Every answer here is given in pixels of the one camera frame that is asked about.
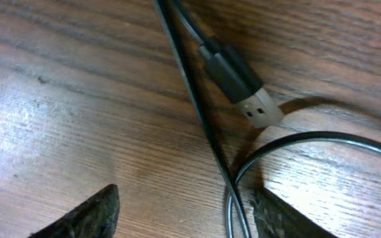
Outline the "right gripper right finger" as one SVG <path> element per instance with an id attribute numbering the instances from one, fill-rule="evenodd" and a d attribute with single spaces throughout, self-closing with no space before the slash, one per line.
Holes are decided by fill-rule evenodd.
<path id="1" fill-rule="evenodd" d="M 253 205 L 259 237 L 337 238 L 267 188 L 255 193 Z"/>

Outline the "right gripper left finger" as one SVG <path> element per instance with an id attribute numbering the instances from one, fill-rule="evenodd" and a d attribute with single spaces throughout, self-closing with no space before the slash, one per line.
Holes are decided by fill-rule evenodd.
<path id="1" fill-rule="evenodd" d="M 119 211 L 118 186 L 109 184 L 29 238 L 113 238 Z"/>

